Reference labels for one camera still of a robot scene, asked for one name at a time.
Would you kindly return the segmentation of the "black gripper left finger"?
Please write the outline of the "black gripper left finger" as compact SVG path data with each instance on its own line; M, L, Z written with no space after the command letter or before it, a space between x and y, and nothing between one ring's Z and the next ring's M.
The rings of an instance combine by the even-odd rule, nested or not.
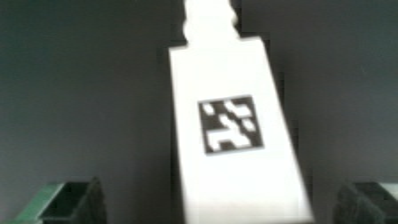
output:
M99 179L49 183L10 224L108 224Z

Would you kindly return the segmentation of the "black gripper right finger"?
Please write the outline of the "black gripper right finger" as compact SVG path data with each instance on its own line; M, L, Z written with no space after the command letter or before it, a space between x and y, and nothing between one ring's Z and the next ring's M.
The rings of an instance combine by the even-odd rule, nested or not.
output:
M332 224L398 224L398 183L353 182L341 186Z

